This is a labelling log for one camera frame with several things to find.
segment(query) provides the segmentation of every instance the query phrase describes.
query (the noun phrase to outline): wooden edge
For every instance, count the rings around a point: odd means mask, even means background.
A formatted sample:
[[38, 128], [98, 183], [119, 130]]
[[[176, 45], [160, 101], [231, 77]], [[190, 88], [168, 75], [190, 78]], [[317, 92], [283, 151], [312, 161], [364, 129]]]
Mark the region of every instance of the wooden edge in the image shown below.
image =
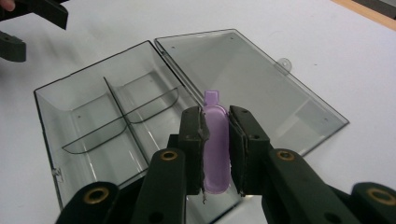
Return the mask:
[[343, 7], [349, 8], [352, 11], [355, 11], [372, 21], [381, 23], [381, 24], [385, 25], [386, 27], [388, 27], [389, 29], [396, 31], [396, 21], [387, 17], [387, 16], [382, 15], [379, 12], [376, 12], [376, 11], [374, 11], [368, 7], [365, 7], [359, 3], [356, 3], [352, 0], [332, 0], [332, 1], [334, 1], [334, 3], [339, 4]]

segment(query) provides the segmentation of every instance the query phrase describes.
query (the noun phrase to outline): brass screw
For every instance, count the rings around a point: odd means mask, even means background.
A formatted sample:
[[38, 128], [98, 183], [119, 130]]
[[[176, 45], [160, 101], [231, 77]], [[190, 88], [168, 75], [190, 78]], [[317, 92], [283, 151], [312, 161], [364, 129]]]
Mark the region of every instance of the brass screw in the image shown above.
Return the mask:
[[177, 153], [174, 151], [165, 151], [161, 154], [161, 159], [163, 161], [172, 161], [177, 158]]
[[291, 154], [288, 151], [280, 150], [276, 153], [276, 155], [282, 160], [282, 161], [294, 161], [295, 157], [293, 154]]
[[105, 187], [90, 189], [84, 195], [84, 202], [88, 204], [101, 203], [104, 199], [107, 198], [108, 194], [109, 191]]
[[396, 198], [385, 190], [370, 188], [367, 189], [367, 194], [378, 203], [382, 203], [389, 206], [396, 205]]

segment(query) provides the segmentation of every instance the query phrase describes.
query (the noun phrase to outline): open storage box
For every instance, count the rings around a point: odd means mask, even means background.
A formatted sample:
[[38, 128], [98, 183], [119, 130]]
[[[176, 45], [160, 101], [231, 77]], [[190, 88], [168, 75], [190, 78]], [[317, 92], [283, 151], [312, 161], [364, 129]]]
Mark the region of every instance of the open storage box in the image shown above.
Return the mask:
[[[274, 147], [305, 154], [347, 120], [235, 30], [146, 41], [35, 91], [61, 207], [96, 181], [121, 189], [178, 133], [181, 112], [220, 103], [249, 109]], [[187, 221], [211, 222], [240, 202], [233, 186], [189, 196]]]

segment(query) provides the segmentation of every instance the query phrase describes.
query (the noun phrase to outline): table surface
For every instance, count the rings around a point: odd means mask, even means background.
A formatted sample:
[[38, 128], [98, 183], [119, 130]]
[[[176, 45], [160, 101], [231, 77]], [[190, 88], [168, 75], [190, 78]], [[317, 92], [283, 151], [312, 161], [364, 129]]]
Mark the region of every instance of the table surface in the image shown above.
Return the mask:
[[[33, 91], [145, 40], [235, 28], [349, 119], [305, 158], [350, 192], [396, 189], [396, 32], [332, 1], [72, 0], [66, 31], [29, 14], [0, 30], [27, 44], [27, 61], [0, 59], [0, 223], [54, 223], [60, 210]], [[265, 223], [260, 198], [220, 223]]]

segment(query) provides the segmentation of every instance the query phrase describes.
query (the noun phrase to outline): purple plastic handle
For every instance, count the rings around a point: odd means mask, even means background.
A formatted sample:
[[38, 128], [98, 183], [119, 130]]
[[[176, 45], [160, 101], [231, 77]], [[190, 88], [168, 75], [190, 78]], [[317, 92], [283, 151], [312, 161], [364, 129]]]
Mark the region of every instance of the purple plastic handle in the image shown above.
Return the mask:
[[205, 120], [209, 139], [204, 146], [204, 188], [220, 194], [230, 186], [230, 152], [228, 116], [219, 105], [219, 91], [205, 91]]

